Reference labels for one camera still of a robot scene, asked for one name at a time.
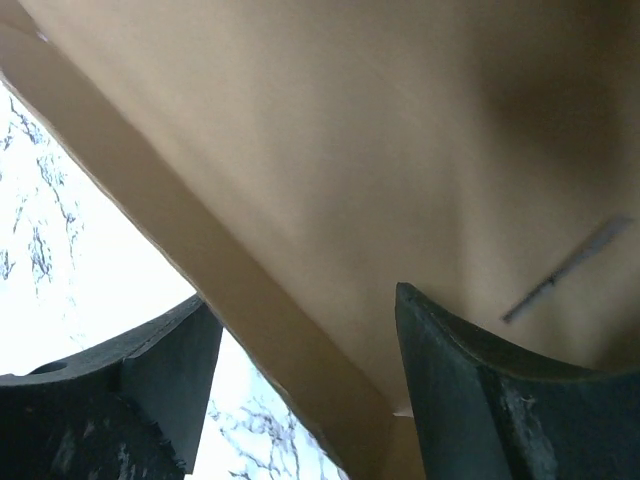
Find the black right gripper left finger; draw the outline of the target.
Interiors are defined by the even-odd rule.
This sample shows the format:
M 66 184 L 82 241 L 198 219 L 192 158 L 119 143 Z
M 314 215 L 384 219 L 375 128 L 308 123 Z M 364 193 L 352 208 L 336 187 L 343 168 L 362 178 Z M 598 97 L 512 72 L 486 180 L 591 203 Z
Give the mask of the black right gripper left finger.
M 2 375 L 2 478 L 192 473 L 222 333 L 216 315 L 194 295 L 27 375 Z

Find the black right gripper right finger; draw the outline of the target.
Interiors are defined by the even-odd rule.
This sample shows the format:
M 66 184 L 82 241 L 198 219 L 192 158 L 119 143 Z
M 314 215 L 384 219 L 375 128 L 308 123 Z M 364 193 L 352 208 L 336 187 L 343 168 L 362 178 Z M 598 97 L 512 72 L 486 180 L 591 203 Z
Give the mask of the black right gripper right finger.
M 430 479 L 635 479 L 639 374 L 571 365 L 507 341 L 416 287 L 398 341 Z

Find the brown cardboard box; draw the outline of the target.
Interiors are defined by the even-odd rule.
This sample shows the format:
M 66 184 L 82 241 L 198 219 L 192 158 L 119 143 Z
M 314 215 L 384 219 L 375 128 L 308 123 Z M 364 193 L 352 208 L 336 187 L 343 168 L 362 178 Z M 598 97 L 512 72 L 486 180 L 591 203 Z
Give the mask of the brown cardboard box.
M 1 77 L 354 479 L 430 479 L 400 283 L 639 374 L 635 1 L 5 1 Z

